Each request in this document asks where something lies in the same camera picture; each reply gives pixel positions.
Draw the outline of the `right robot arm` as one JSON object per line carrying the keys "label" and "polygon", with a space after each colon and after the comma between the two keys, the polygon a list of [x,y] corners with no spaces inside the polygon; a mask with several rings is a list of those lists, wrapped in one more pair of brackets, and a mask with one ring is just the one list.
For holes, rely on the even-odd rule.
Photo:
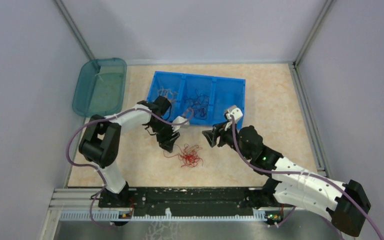
{"label": "right robot arm", "polygon": [[339,231],[358,237],[371,209],[363,186],[344,183],[312,172],[264,145],[250,125],[237,130],[222,122],[202,131],[211,147],[229,146],[258,174],[268,177],[261,199],[267,206],[292,205],[330,221]]}

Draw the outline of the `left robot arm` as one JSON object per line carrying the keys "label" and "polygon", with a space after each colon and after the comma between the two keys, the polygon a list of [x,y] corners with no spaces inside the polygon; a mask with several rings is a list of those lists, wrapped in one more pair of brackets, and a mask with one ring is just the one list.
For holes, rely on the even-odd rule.
{"label": "left robot arm", "polygon": [[130,193],[128,182],[116,163],[121,135],[137,126],[151,130],[158,145],[171,153],[175,141],[179,138],[179,129],[189,122],[183,116],[173,121],[164,119],[164,115],[172,108],[170,101],[159,96],[153,102],[142,100],[132,108],[115,115],[93,115],[84,131],[78,150],[103,177],[106,192],[110,200],[118,207],[129,203]]}

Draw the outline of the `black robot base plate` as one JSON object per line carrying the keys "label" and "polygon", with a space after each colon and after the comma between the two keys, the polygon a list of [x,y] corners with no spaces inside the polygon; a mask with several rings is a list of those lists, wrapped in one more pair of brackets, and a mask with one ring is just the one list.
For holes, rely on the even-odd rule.
{"label": "black robot base plate", "polygon": [[100,208],[121,208],[116,220],[137,221],[262,221],[270,227],[286,217],[261,187],[136,187],[126,197],[97,195]]}

